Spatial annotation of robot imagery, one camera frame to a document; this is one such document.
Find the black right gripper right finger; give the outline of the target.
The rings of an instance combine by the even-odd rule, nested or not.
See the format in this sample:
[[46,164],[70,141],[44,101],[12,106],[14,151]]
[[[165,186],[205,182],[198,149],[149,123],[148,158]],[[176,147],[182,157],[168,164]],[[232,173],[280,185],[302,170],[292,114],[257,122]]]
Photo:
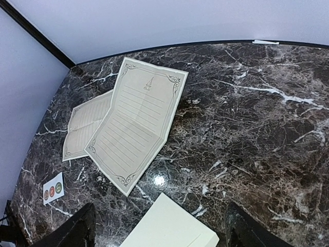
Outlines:
[[227,206],[224,223],[227,246],[290,246],[262,227],[234,202]]

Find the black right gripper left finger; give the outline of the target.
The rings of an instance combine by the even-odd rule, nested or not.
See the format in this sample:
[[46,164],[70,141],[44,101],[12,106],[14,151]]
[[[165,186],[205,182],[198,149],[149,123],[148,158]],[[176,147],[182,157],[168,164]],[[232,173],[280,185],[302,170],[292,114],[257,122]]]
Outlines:
[[95,206],[93,203],[87,203],[54,232],[32,246],[94,246],[95,230]]

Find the cream paper envelope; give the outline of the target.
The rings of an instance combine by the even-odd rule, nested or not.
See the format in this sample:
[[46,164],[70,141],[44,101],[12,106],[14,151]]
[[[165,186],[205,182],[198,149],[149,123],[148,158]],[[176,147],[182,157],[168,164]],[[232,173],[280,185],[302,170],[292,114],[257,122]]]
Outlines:
[[217,246],[218,235],[161,193],[121,246]]

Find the lined letter paper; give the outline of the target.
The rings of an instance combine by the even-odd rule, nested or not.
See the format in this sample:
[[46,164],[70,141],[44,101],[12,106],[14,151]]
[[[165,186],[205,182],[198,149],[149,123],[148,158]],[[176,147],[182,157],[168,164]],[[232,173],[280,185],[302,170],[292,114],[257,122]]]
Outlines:
[[113,90],[73,108],[67,127],[62,161],[87,157],[85,146],[111,107]]
[[188,72],[125,57],[111,106],[84,150],[129,196],[168,140]]

